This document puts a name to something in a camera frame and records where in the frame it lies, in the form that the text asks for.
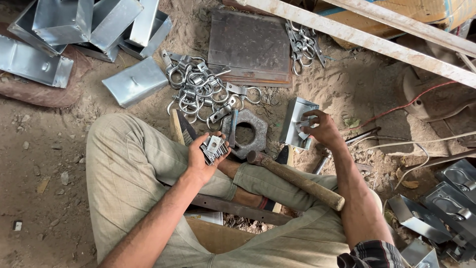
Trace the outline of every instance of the hand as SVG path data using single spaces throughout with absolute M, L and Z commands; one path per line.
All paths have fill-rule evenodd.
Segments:
M 336 123 L 330 117 L 329 114 L 321 110 L 313 110 L 303 113 L 303 116 L 315 115 L 317 117 L 312 118 L 309 121 L 310 125 L 319 124 L 315 128 L 308 126 L 301 127 L 301 130 L 306 134 L 311 134 L 314 138 L 322 143 L 329 150 L 338 149 L 341 146 L 346 147 L 346 143 L 337 129 Z
M 225 139 L 220 131 L 213 132 L 211 135 L 221 137 Z M 231 152 L 230 147 L 228 147 L 228 142 L 225 142 L 225 145 L 228 147 L 228 153 L 220 156 L 218 159 L 215 159 L 213 165 L 207 165 L 205 163 L 205 156 L 203 155 L 202 150 L 200 150 L 200 145 L 208 138 L 209 134 L 205 133 L 204 135 L 198 137 L 188 146 L 188 167 L 185 171 L 189 173 L 192 177 L 200 180 L 203 185 L 205 185 L 210 178 L 215 173 L 215 170 L 218 167 L 223 159 L 225 159 Z

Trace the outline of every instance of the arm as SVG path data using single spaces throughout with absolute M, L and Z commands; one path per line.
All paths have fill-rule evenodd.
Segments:
M 341 217 L 349 248 L 352 250 L 357 243 L 366 240 L 382 240 L 393 245 L 392 235 L 385 219 L 358 171 L 334 120 L 329 114 L 320 110 L 303 115 L 317 116 L 311 119 L 311 124 L 319 126 L 304 127 L 303 131 L 311 133 L 332 152 L 334 157 L 339 194 L 346 200 Z
M 208 133 L 190 144 L 186 171 L 149 213 L 109 252 L 98 268 L 150 268 L 154 265 L 193 198 L 212 177 L 218 164 L 229 154 L 230 149 L 228 154 L 222 155 L 214 165 L 206 165 L 199 146 L 207 137 Z

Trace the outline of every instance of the red wire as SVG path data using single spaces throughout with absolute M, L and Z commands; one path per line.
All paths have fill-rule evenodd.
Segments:
M 346 129 L 346 131 L 359 129 L 359 128 L 363 127 L 364 125 L 366 125 L 366 124 L 372 122 L 373 120 L 375 120 L 375 119 L 377 119 L 377 118 L 379 118 L 379 117 L 381 117 L 381 116 L 383 116 L 383 115 L 386 115 L 387 113 L 390 113 L 390 112 L 393 112 L 393 111 L 395 111 L 395 110 L 397 110 L 397 109 L 401 109 L 401 108 L 405 108 L 405 107 L 409 106 L 409 105 L 412 104 L 414 101 L 416 101 L 419 97 L 421 97 L 421 95 L 427 93 L 428 91 L 430 91 L 430 90 L 432 90 L 432 89 L 435 89 L 435 88 L 437 88 L 437 87 L 444 86 L 444 85 L 447 85 L 447 84 L 452 84 L 452 83 L 456 83 L 456 81 L 448 81 L 448 82 L 445 82 L 445 83 L 436 85 L 436 86 L 434 86 L 434 87 L 430 87 L 429 89 L 427 89 L 427 90 L 423 91 L 422 93 L 420 93 L 420 95 L 416 96 L 416 97 L 415 97 L 413 100 L 411 100 L 409 103 L 407 103 L 407 104 L 405 104 L 405 105 L 402 105 L 402 106 L 398 106 L 398 107 L 392 108 L 392 109 L 390 109 L 390 110 L 388 110 L 388 111 L 386 111 L 386 112 L 383 112 L 383 113 L 381 113 L 381 114 L 379 114 L 379 115 L 376 115 L 376 116 L 370 118 L 369 120 L 367 120 L 367 121 L 366 121 L 365 123 L 363 123 L 362 125 L 360 125 L 360 126 L 358 126 L 358 127 Z

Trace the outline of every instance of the person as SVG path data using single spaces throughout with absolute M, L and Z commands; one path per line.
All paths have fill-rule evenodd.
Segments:
M 338 186 L 345 198 L 340 213 L 264 167 L 226 155 L 206 165 L 199 145 L 208 134 L 186 147 L 131 115 L 100 117 L 86 148 L 99 267 L 403 267 L 381 202 L 334 121 L 319 110 L 304 116 L 312 114 L 317 117 L 311 123 L 319 126 L 303 130 L 332 152 L 337 177 L 296 172 L 328 189 Z M 163 184 L 172 187 L 167 191 Z M 253 206 L 267 197 L 304 214 L 215 255 L 200 245 L 183 216 L 198 193 Z

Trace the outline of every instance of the wooden hammer handle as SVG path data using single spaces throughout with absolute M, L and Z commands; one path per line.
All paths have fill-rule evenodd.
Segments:
M 290 170 L 289 168 L 286 168 L 283 165 L 278 164 L 270 158 L 263 159 L 261 161 L 261 164 L 274 174 L 303 189 L 307 193 L 319 198 L 319 200 L 321 200 L 334 210 L 342 210 L 342 207 L 344 206 L 345 202 L 345 199 L 342 196 L 311 180 L 304 178 L 298 173 Z

